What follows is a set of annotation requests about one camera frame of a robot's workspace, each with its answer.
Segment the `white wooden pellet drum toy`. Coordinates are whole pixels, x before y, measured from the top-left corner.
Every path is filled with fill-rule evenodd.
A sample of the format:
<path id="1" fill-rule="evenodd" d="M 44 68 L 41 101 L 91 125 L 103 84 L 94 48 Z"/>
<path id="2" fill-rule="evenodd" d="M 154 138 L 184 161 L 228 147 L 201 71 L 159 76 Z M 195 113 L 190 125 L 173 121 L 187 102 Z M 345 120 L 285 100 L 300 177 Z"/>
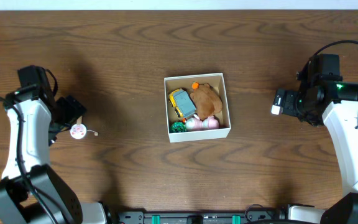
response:
<path id="1" fill-rule="evenodd" d="M 83 124 L 83 117 L 80 116 L 74 125 L 70 128 L 70 136 L 74 139 L 83 139 L 88 133 L 93 133 L 94 136 L 99 136 L 97 131 L 88 129 Z"/>

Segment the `brown plush bear toy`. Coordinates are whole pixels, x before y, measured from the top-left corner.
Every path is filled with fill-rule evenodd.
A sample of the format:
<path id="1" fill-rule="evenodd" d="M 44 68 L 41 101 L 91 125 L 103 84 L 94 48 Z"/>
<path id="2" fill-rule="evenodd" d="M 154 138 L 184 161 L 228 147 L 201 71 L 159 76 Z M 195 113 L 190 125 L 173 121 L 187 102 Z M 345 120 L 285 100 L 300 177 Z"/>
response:
<path id="1" fill-rule="evenodd" d="M 219 95 L 208 83 L 193 82 L 190 98 L 196 106 L 196 114 L 201 120 L 220 113 L 223 103 Z"/>

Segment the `pink white plush toy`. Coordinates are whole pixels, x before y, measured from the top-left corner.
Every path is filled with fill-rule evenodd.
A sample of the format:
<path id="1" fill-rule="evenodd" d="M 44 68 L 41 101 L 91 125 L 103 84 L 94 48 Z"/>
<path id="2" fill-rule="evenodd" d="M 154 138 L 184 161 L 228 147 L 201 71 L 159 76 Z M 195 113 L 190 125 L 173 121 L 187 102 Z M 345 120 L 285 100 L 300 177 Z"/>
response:
<path id="1" fill-rule="evenodd" d="M 219 121 L 214 116 L 202 120 L 197 114 L 185 120 L 187 131 L 205 131 L 219 128 Z"/>

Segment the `yellow grey toy truck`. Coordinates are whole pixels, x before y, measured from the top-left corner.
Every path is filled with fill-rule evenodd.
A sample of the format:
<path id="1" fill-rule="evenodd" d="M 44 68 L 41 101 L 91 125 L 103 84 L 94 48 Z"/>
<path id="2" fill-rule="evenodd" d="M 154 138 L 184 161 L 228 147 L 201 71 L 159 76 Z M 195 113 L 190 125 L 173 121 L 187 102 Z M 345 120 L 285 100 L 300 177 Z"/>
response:
<path id="1" fill-rule="evenodd" d="M 168 101 L 180 119 L 187 119 L 193 116 L 196 112 L 196 107 L 189 94 L 182 88 L 176 89 L 169 93 Z"/>

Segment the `green ribbed round toy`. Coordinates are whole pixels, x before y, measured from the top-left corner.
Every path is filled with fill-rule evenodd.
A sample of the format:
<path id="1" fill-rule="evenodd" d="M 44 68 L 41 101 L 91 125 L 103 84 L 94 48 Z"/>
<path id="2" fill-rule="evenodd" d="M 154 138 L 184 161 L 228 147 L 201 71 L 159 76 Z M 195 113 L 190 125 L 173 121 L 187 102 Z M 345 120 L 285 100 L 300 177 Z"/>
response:
<path id="1" fill-rule="evenodd" d="M 187 132 L 186 126 L 183 122 L 177 121 L 170 126 L 171 133 L 185 133 Z"/>

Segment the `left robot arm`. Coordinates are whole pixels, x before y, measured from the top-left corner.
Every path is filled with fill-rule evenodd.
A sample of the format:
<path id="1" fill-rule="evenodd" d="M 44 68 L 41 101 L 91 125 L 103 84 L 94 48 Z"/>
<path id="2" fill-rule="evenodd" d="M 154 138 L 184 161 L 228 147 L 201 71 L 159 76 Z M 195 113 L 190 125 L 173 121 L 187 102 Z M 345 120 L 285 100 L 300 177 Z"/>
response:
<path id="1" fill-rule="evenodd" d="M 9 155 L 0 180 L 3 223 L 111 223 L 101 202 L 79 201 L 50 166 L 50 146 L 85 113 L 72 96 L 16 90 L 3 99 L 11 125 Z"/>

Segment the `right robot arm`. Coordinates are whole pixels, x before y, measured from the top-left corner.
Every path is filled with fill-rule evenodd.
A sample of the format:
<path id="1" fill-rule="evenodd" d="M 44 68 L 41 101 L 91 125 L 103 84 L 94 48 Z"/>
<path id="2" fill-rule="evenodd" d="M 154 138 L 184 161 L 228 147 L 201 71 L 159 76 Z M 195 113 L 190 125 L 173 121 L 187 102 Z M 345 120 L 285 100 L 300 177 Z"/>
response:
<path id="1" fill-rule="evenodd" d="M 325 126 L 332 139 L 342 179 L 343 197 L 327 210 L 291 205 L 291 223 L 358 223 L 358 84 L 318 81 L 298 91 L 279 89 L 272 114 L 285 114 L 313 126 Z"/>

